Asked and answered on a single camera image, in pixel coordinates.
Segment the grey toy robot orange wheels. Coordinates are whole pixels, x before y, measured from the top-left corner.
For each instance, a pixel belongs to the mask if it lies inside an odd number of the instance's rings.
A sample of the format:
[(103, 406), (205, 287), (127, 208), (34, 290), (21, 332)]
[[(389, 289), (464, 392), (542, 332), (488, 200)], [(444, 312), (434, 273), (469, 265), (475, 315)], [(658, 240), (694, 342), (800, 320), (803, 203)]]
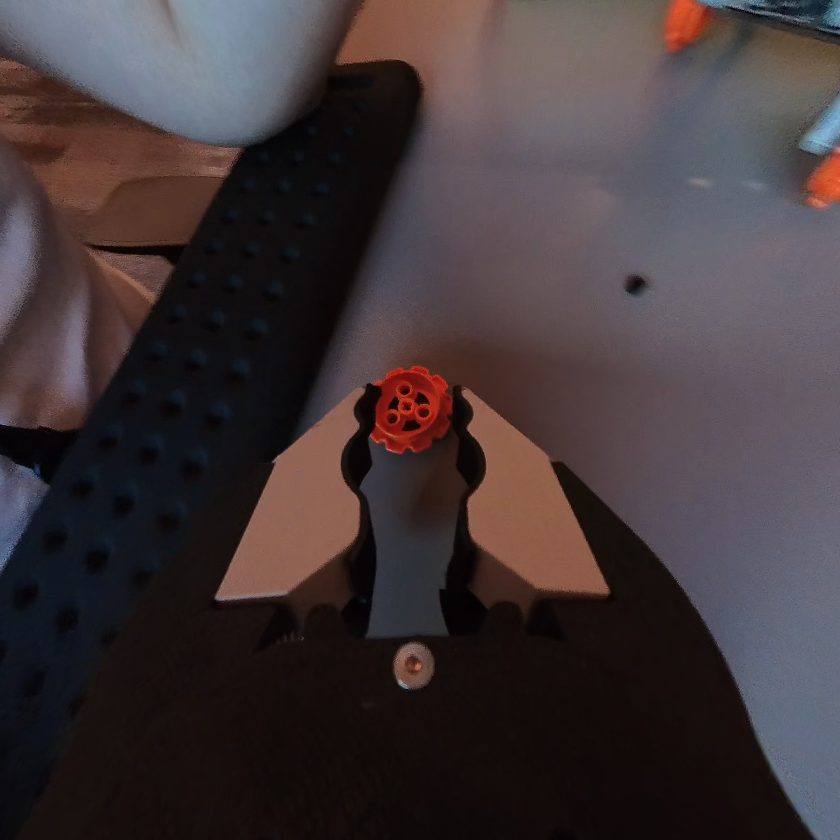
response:
[[(675, 54), (695, 44), (708, 30), (716, 12), (723, 10), (801, 34), (838, 41), (838, 1), (672, 1), (664, 18), (666, 50)], [(838, 96), (804, 133), (799, 147), (821, 159), (805, 182), (806, 204), (821, 210), (838, 204)]]

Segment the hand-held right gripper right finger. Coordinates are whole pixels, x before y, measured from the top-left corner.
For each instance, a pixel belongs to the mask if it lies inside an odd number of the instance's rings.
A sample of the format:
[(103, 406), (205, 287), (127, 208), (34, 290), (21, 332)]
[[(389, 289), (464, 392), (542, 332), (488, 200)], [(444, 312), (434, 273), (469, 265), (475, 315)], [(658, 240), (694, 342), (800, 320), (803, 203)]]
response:
[(599, 602), (611, 589), (551, 458), (469, 388), (454, 393), (456, 468), (465, 482), (448, 563), (448, 632), (476, 634), (512, 604)]

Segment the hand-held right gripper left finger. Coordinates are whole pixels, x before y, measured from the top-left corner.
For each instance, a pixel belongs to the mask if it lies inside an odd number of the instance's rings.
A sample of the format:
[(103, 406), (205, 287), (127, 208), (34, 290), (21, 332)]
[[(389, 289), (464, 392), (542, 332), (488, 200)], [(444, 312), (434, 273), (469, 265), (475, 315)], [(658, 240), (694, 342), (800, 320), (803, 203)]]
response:
[(361, 486), (374, 420), (375, 386), (356, 388), (275, 458), (216, 604), (279, 605), (300, 626), (312, 608), (331, 605), (366, 632), (375, 537)]

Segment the orange toy wheel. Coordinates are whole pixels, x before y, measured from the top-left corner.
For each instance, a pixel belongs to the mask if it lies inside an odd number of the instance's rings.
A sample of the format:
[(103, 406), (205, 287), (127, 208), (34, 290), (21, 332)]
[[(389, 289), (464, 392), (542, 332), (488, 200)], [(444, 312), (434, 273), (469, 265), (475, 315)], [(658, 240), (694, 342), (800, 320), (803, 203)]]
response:
[(415, 365), (390, 371), (375, 385), (381, 396), (371, 440), (403, 455), (420, 454), (447, 436), (454, 400), (441, 375)]

